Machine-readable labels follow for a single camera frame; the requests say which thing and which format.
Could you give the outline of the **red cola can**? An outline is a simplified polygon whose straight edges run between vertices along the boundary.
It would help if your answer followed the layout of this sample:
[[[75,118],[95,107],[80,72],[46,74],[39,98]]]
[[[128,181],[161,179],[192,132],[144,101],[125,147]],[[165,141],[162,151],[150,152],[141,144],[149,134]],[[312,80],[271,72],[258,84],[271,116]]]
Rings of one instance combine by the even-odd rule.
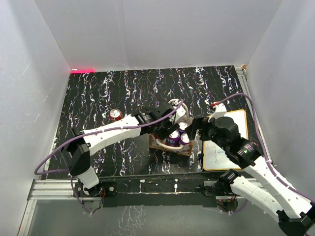
[[[119,109],[115,108],[109,112],[109,117],[113,122],[115,122],[123,118],[123,113]]]

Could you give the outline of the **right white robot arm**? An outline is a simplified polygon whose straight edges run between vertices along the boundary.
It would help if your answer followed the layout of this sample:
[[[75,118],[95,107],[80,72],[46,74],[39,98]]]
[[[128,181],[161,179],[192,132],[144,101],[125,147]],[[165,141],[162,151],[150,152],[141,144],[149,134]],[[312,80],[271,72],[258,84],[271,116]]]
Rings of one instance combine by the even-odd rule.
[[[223,194],[243,196],[272,216],[287,236],[307,235],[315,224],[314,201],[299,193],[275,170],[256,143],[241,137],[232,118],[195,118],[185,132],[190,140],[199,134],[202,141],[212,141],[231,162],[263,186],[260,189],[252,185],[240,173],[230,169],[218,181]]]

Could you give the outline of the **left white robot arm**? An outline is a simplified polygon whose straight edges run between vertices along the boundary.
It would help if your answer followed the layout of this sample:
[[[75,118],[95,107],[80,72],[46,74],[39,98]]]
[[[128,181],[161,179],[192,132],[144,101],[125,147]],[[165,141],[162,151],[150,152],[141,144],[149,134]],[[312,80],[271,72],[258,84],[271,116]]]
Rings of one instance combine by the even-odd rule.
[[[73,129],[74,137],[61,149],[61,155],[72,177],[82,183],[88,196],[98,196],[101,181],[91,165],[91,156],[120,141],[144,134],[157,134],[163,140],[187,117],[183,100],[161,102],[156,108],[144,108],[108,125],[91,130]]]

